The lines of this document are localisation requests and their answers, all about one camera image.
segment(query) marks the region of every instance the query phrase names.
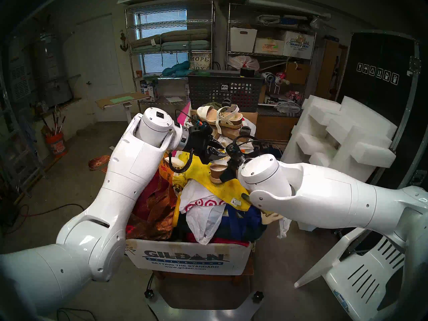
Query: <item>gray plastic basket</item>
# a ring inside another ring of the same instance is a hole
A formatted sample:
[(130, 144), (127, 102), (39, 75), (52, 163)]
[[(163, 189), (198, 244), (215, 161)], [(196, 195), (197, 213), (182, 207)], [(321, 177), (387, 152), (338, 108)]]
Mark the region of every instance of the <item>gray plastic basket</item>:
[(226, 98), (237, 104), (241, 112), (257, 111), (263, 78), (244, 78), (238, 71), (204, 70), (210, 76), (188, 75), (190, 103), (197, 109), (208, 102), (219, 102)]

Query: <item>sandal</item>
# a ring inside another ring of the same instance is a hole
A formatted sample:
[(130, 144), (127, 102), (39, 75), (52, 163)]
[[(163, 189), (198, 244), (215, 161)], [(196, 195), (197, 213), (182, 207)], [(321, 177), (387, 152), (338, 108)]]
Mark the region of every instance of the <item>sandal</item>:
[(199, 119), (208, 122), (209, 125), (215, 125), (217, 132), (221, 134), (221, 127), (230, 129), (240, 129), (242, 127), (242, 114), (237, 105), (224, 106), (215, 110), (213, 106), (201, 106), (196, 111)]

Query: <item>window blinds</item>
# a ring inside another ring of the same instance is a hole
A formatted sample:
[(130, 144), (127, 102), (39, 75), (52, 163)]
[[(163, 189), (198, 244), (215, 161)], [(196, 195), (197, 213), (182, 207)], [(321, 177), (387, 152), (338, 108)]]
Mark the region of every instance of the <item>window blinds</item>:
[[(141, 15), (141, 24), (168, 22), (168, 21), (185, 21), (187, 20), (187, 11), (173, 11), (173, 12), (157, 12), (153, 14)], [(138, 24), (138, 17), (135, 16), (135, 24)], [(170, 31), (187, 30), (187, 26), (174, 26), (153, 28), (149, 30), (142, 30), (137, 32), (137, 39), (146, 38), (151, 35), (161, 34)], [(162, 72), (165, 68), (170, 68), (177, 63), (186, 61), (187, 53), (162, 53), (162, 54), (145, 54), (144, 67), (145, 73)]]

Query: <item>cushion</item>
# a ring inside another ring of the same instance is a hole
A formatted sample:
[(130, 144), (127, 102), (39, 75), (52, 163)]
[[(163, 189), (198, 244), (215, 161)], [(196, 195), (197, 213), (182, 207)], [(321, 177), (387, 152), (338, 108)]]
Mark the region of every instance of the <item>cushion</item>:
[(140, 46), (132, 49), (133, 53), (155, 53), (157, 51), (161, 51), (161, 45), (157, 44), (155, 46), (149, 45), (149, 46)]
[(162, 51), (207, 49), (210, 49), (210, 43), (206, 40), (173, 41), (162, 44)]
[(179, 30), (165, 32), (160, 36), (162, 43), (172, 41), (207, 40), (209, 38), (209, 31), (207, 29)]
[(154, 40), (155, 44), (161, 44), (161, 36), (160, 34), (151, 35), (147, 38), (142, 38), (140, 40), (130, 41), (129, 44), (131, 48), (141, 47), (141, 46), (149, 46), (151, 45), (151, 40)]

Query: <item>white box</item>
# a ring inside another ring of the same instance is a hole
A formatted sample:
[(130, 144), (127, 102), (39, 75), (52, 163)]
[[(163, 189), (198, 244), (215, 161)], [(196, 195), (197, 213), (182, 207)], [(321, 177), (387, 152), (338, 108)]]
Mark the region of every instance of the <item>white box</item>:
[(230, 51), (252, 53), (257, 30), (247, 28), (230, 28)]
[(269, 38), (256, 38), (254, 45), (255, 53), (282, 55), (284, 41)]
[(309, 60), (312, 55), (315, 37), (313, 35), (286, 31), (283, 36), (284, 56), (299, 57)]
[(241, 275), (251, 251), (237, 244), (127, 239), (126, 254), (137, 268), (171, 273)]

